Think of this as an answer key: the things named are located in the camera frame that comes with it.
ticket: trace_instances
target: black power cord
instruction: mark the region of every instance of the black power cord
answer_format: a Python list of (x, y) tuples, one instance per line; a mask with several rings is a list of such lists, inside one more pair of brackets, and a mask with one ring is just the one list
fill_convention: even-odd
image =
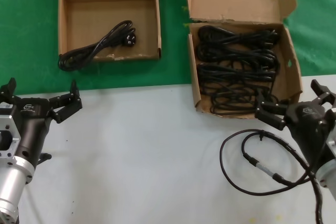
[(99, 42), (71, 50), (60, 55), (58, 67), (63, 71), (80, 70), (92, 62), (93, 58), (104, 48), (119, 45), (132, 47), (135, 45), (135, 28), (130, 20), (123, 21), (115, 26)]
[[(243, 133), (247, 133), (247, 132), (252, 132), (252, 133), (247, 135), (242, 142), (241, 152), (243, 154), (243, 157), (246, 160), (248, 160), (253, 166), (259, 168), (261, 171), (265, 172), (267, 175), (272, 177), (273, 180), (275, 180), (276, 182), (278, 182), (280, 184), (285, 185), (286, 187), (284, 187), (282, 189), (278, 189), (278, 190), (268, 191), (268, 192), (265, 192), (265, 193), (255, 193), (255, 192), (247, 191), (245, 189), (240, 188), (229, 178), (229, 176), (227, 175), (227, 173), (225, 171), (224, 165), (223, 165), (223, 149), (224, 149), (224, 146), (233, 137), (238, 136), (238, 135), (243, 134)], [(266, 166), (262, 165), (257, 159), (249, 156), (245, 152), (245, 143), (252, 136), (256, 136), (256, 135), (259, 135), (261, 141), (262, 141), (263, 137), (267, 137), (269, 139), (274, 140), (275, 142), (280, 144), (282, 147), (284, 147), (285, 150), (287, 150), (299, 162), (299, 164), (305, 170), (305, 173), (296, 182), (290, 182), (288, 180), (285, 180), (279, 174), (271, 172)], [(311, 166), (308, 166), (308, 164), (305, 162), (305, 160), (302, 157), (300, 157), (300, 155), (295, 151), (295, 149), (293, 147), (291, 147), (286, 141), (279, 138), (278, 136), (276, 136), (276, 135), (274, 135), (270, 132), (263, 131), (263, 130), (256, 130), (256, 129), (243, 130), (243, 131), (239, 131), (239, 132), (229, 136), (222, 143), (221, 149), (219, 151), (220, 167), (222, 169), (222, 172), (223, 172), (225, 178), (234, 188), (236, 188), (237, 190), (241, 191), (244, 194), (249, 194), (249, 195), (252, 195), (252, 196), (268, 196), (268, 195), (274, 195), (274, 194), (282, 193), (284, 191), (288, 191), (288, 190), (293, 189), (294, 187), (296, 187), (298, 185), (302, 185), (302, 184), (310, 181), (312, 183), (315, 198), (316, 198), (316, 210), (315, 210), (316, 223), (317, 224), (323, 224), (323, 221), (322, 221), (322, 192), (321, 192), (320, 186), (319, 186), (319, 184), (316, 180), (315, 174), (312, 172), (312, 169), (317, 165), (317, 162), (321, 158), (323, 150), (325, 148), (325, 145), (326, 145), (326, 142), (324, 143), (321, 150), (316, 155), (316, 158), (315, 158), (315, 161), (313, 162), (313, 164)]]
[[(272, 95), (280, 63), (271, 49), (279, 40), (275, 30), (235, 34), (213, 26), (198, 30), (196, 47), (201, 94), (211, 98), (210, 112), (218, 115), (254, 113), (257, 90), (266, 101), (279, 103)], [(244, 49), (235, 49), (241, 45)]]

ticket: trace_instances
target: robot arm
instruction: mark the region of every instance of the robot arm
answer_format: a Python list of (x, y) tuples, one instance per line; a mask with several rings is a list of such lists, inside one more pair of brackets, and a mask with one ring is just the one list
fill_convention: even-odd
[[(267, 102), (259, 92), (255, 117), (279, 130), (288, 127), (320, 185), (336, 200), (336, 94), (316, 80), (311, 87), (316, 99), (292, 105)], [(332, 108), (326, 112), (327, 102)]]
[(15, 88), (14, 78), (0, 87), (0, 224), (18, 223), (25, 185), (36, 166), (51, 159), (50, 154), (41, 154), (51, 121), (61, 123), (82, 109), (75, 81), (69, 94), (49, 100), (19, 98), (13, 95)]

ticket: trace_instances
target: logo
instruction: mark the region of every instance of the logo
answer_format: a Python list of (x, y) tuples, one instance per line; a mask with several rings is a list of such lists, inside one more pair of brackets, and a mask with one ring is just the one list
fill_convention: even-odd
[(313, 111), (313, 109), (312, 108), (304, 108), (303, 109), (303, 112), (304, 112), (304, 114), (311, 114), (311, 113), (314, 113), (314, 111)]
[(24, 110), (33, 110), (34, 109), (34, 106), (31, 105), (31, 104), (27, 104), (23, 107)]
[(34, 106), (32, 104), (26, 104), (24, 107), (23, 107), (23, 110), (21, 110), (22, 112), (35, 112), (34, 110)]

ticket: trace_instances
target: cable connector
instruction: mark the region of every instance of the cable connector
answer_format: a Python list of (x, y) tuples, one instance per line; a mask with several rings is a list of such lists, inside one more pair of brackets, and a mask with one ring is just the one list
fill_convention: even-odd
[(266, 173), (268, 176), (272, 177), (274, 176), (274, 173), (270, 171), (266, 166), (262, 165), (261, 163), (256, 164), (256, 167)]

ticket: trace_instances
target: green table surface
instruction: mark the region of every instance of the green table surface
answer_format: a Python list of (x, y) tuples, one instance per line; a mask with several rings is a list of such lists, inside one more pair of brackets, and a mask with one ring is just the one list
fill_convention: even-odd
[[(298, 0), (285, 20), (302, 75), (336, 73), (336, 0)], [(0, 83), (17, 94), (190, 83), (186, 0), (160, 0), (162, 59), (93, 64), (67, 73), (57, 67), (58, 0), (0, 0)]]

